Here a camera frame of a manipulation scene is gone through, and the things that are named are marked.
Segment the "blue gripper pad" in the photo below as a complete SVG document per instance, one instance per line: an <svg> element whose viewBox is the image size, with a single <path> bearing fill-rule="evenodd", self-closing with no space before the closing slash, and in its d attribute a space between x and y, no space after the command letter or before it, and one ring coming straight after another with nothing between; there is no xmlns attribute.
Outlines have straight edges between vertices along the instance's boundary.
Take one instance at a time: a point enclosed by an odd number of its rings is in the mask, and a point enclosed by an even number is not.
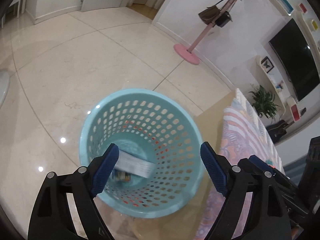
<svg viewBox="0 0 320 240"><path fill-rule="evenodd" d="M268 164L266 164L263 160L258 158L256 155L251 155L249 157L249 161L252 162L254 165L256 165L260 170L270 171L272 175L274 174L272 168Z"/></svg>
<svg viewBox="0 0 320 240"><path fill-rule="evenodd" d="M216 153L206 143L203 143L200 147L200 156L216 190L226 196L228 193L227 176L216 159Z"/></svg>
<svg viewBox="0 0 320 240"><path fill-rule="evenodd" d="M96 173L92 176L92 189L90 191L92 197L95 197L97 194L101 193L107 184L109 176L119 158L118 146L114 144L111 149L108 148L102 157L104 158L100 166L98 167Z"/></svg>

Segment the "picture frame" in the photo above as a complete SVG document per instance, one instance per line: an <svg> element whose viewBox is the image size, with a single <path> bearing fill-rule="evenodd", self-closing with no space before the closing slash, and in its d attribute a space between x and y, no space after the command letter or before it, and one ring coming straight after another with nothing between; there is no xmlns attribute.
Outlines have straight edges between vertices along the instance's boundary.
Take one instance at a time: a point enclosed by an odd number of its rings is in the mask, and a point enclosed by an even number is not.
<svg viewBox="0 0 320 240"><path fill-rule="evenodd" d="M264 71L267 73L269 73L275 67L268 57L265 57L261 61L261 65L262 65Z"/></svg>

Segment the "brown handbag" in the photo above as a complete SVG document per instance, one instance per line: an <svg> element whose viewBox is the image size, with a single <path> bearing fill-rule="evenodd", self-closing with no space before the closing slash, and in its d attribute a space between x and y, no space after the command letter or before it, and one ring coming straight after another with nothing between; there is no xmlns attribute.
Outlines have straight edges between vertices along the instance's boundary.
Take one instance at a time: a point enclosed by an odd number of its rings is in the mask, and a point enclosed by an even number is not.
<svg viewBox="0 0 320 240"><path fill-rule="evenodd" d="M213 21L213 19L215 17L218 16L218 14L220 13L220 9L217 7L217 4L222 2L223 0L217 2L215 5L208 7L207 9L205 9L204 11L202 11L201 13L199 13L199 17L200 19L205 23L205 24L209 24Z"/></svg>

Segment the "pink coat rack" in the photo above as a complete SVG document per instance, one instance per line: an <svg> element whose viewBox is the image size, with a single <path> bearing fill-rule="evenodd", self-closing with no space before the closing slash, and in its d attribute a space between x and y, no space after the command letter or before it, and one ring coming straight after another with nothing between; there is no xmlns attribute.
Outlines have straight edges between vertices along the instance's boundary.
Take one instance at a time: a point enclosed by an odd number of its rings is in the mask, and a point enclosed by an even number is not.
<svg viewBox="0 0 320 240"><path fill-rule="evenodd" d="M207 33L209 32L209 30L214 27L215 21L227 10L229 10L235 3L237 0L228 0L226 2L226 4L221 8L220 13L212 20L211 23L209 23L207 25L207 27L201 32L201 34L198 36L198 38L196 38L196 40L191 44L191 46L189 48L183 46L182 44L175 44L173 46L174 50L183 58L185 59L187 62L194 64L194 65L199 65L200 60L197 57L196 54L194 54L194 52L192 52L195 47L199 44L199 42L207 35Z"/></svg>

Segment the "pink round base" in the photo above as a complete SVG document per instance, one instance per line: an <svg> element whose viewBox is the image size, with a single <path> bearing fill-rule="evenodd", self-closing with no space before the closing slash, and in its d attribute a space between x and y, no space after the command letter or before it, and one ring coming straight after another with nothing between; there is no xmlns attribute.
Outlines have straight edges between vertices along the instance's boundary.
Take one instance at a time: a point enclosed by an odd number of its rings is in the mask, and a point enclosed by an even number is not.
<svg viewBox="0 0 320 240"><path fill-rule="evenodd" d="M175 44L173 46L173 48L176 51L176 53L178 53L180 55L180 57L185 59L187 62L189 62L189 63L191 63L193 65L199 65L200 64L200 60L196 56L196 54L194 54L193 52L190 53L188 51L188 48L183 46L182 44Z"/></svg>

